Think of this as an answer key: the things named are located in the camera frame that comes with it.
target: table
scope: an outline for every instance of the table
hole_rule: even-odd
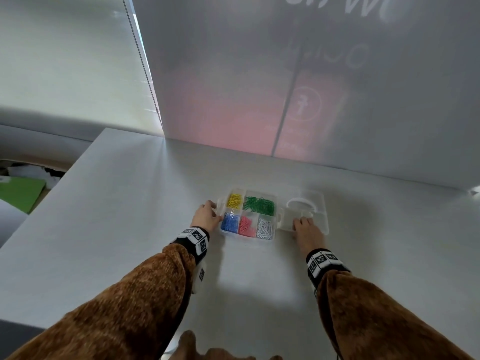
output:
[[[0,319],[51,326],[231,187],[322,191],[327,242],[353,273],[480,356],[479,207],[467,193],[114,129],[0,249]],[[334,358],[305,262],[288,234],[269,244],[213,235],[205,283],[170,347],[192,329],[200,351]]]

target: black wristband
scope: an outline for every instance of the black wristband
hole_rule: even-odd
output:
[[[180,244],[186,248],[194,256],[195,264],[198,265],[207,254],[209,241],[210,235],[207,230],[193,226],[183,230],[172,244]]]
[[[308,278],[310,278],[311,283],[315,287],[315,291],[329,270],[350,272],[350,270],[343,265],[343,262],[326,248],[316,248],[310,251],[307,255],[306,262]]]

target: brown furry object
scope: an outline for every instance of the brown furry object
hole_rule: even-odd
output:
[[[170,244],[8,359],[157,360],[183,319],[194,269],[193,256]],[[471,359],[378,287],[348,272],[327,272],[317,299],[323,326],[345,360]],[[239,359],[223,349],[198,354],[195,335],[187,331],[172,360]]]

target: open plastic case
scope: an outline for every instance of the open plastic case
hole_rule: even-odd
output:
[[[217,215],[223,216],[220,226],[226,236],[238,239],[271,242],[276,230],[293,231],[293,219],[313,218],[328,234],[327,210],[321,192],[292,188],[285,196],[234,188],[217,202]]]

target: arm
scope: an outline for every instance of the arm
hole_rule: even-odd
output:
[[[472,359],[380,288],[354,277],[326,249],[311,219],[295,220],[294,227],[303,257],[319,267],[309,267],[309,277],[323,327],[342,359]],[[328,262],[316,260],[327,254]]]
[[[159,359],[183,318],[195,266],[206,254],[201,239],[208,243],[208,231],[221,221],[214,207],[207,201],[195,212],[191,227],[199,228],[200,240],[189,240],[191,230],[184,231],[9,359]]]

